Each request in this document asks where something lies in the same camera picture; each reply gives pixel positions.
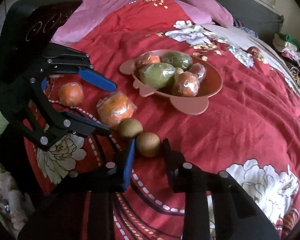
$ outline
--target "red bedspread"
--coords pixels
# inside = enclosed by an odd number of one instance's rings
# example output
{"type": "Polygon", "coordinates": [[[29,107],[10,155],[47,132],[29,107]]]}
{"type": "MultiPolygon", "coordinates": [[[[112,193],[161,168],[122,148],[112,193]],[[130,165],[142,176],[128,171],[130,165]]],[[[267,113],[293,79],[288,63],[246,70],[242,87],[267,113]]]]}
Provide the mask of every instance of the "red bedspread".
{"type": "MultiPolygon", "coordinates": [[[[283,231],[288,232],[300,213],[300,99],[279,71],[259,60],[257,54],[252,57],[254,66],[248,68],[226,49],[227,44],[215,41],[220,53],[209,50],[205,56],[221,74],[224,85],[198,116],[178,112],[168,100],[155,95],[142,98],[132,86],[133,78],[120,74],[123,62],[149,50],[200,52],[185,41],[164,35],[174,30],[178,20],[189,17],[173,0],[137,1],[110,14],[73,48],[90,54],[95,70],[129,96],[138,107],[133,117],[145,131],[168,138],[174,150],[204,171],[229,171],[279,233],[282,224],[283,231]]],[[[84,89],[85,100],[76,111],[97,119],[96,104],[108,93],[77,76],[54,80],[49,92],[53,105],[61,109],[56,104],[58,89],[70,81],[80,81],[84,89]]],[[[122,147],[116,133],[112,138],[122,147]]],[[[101,143],[106,153],[112,151],[102,138],[101,143]]],[[[69,172],[89,171],[102,163],[90,137],[83,142],[68,136],[49,152],[37,150],[28,141],[26,146],[36,178],[47,194],[69,172]]],[[[116,239],[168,240],[181,236],[184,195],[172,193],[161,157],[137,155],[132,186],[117,197],[116,239]]],[[[210,225],[213,230],[213,218],[210,225]]]]}

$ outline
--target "green fruit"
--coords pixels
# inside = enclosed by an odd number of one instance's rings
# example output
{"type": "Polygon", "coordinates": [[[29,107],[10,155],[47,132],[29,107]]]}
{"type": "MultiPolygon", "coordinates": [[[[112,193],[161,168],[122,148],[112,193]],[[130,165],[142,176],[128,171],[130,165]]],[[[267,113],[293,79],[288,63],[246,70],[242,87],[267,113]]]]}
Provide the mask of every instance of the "green fruit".
{"type": "Polygon", "coordinates": [[[188,70],[192,66],[190,55],[180,51],[167,52],[162,56],[161,62],[169,63],[174,67],[181,68],[183,71],[188,70]]]}
{"type": "Polygon", "coordinates": [[[175,71],[168,63],[149,64],[139,70],[140,81],[158,90],[173,83],[175,71]]]}

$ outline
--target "plastic wrap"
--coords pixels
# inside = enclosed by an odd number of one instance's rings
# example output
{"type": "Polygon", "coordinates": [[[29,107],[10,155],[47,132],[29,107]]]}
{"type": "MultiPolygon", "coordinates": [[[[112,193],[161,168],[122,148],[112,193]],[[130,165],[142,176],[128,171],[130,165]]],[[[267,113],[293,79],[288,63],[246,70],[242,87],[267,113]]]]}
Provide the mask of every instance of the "plastic wrap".
{"type": "Polygon", "coordinates": [[[168,63],[153,63],[139,70],[140,81],[158,90],[173,84],[175,71],[168,63]]]}
{"type": "Polygon", "coordinates": [[[180,51],[170,51],[164,54],[161,62],[169,63],[186,71],[192,66],[192,58],[189,54],[180,51]]]}
{"type": "Polygon", "coordinates": [[[115,130],[120,122],[131,118],[136,109],[133,102],[121,91],[111,93],[97,104],[100,121],[115,130]]]}
{"type": "Polygon", "coordinates": [[[78,82],[71,82],[59,89],[59,103],[64,106],[77,106],[84,100],[82,85],[78,82]]]}
{"type": "Polygon", "coordinates": [[[204,65],[200,63],[195,63],[192,65],[192,67],[189,69],[189,72],[192,74],[197,75],[199,82],[201,83],[202,80],[206,77],[207,69],[204,67],[204,65]]]}
{"type": "Polygon", "coordinates": [[[186,71],[175,77],[172,93],[178,97],[195,97],[198,94],[199,88],[200,83],[197,75],[186,71]]]}
{"type": "Polygon", "coordinates": [[[153,52],[147,52],[144,55],[141,55],[137,60],[136,60],[136,67],[137,68],[142,68],[148,64],[152,63],[160,63],[160,57],[153,52]]]}

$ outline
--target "bowl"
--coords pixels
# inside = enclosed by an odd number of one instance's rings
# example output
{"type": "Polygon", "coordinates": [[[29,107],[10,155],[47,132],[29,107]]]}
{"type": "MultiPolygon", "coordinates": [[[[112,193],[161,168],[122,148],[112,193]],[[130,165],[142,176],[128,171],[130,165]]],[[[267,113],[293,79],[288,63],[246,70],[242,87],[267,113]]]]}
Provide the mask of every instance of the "bowl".
{"type": "MultiPolygon", "coordinates": [[[[159,49],[159,50],[154,50],[152,51],[153,53],[157,54],[158,56],[163,56],[169,51],[169,49],[159,49]]],[[[135,89],[139,89],[139,94],[142,97],[147,97],[153,94],[168,98],[172,105],[178,109],[179,111],[185,113],[185,114],[190,114],[190,115],[198,115],[202,114],[209,105],[209,97],[214,96],[217,94],[223,85],[223,80],[219,74],[219,72],[210,64],[207,62],[191,56],[193,60],[193,64],[195,63],[201,63],[202,65],[205,66],[207,73],[205,79],[202,81],[200,84],[200,88],[198,91],[198,94],[195,97],[177,97],[173,96],[170,94],[166,94],[160,91],[155,90],[154,88],[147,86],[143,84],[138,77],[136,76],[136,65],[135,62],[138,58],[131,59],[126,61],[120,66],[120,72],[122,74],[126,75],[132,75],[134,78],[133,82],[133,87],[135,89]]]]}

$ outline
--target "clothes pile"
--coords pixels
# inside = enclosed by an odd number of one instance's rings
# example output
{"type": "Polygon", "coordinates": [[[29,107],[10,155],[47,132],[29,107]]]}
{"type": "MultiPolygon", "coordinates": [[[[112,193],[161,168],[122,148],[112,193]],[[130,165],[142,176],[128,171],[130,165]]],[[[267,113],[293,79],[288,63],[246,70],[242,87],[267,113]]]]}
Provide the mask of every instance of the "clothes pile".
{"type": "Polygon", "coordinates": [[[296,77],[300,73],[300,44],[289,34],[275,34],[273,39],[274,48],[280,52],[291,74],[296,77]]]}

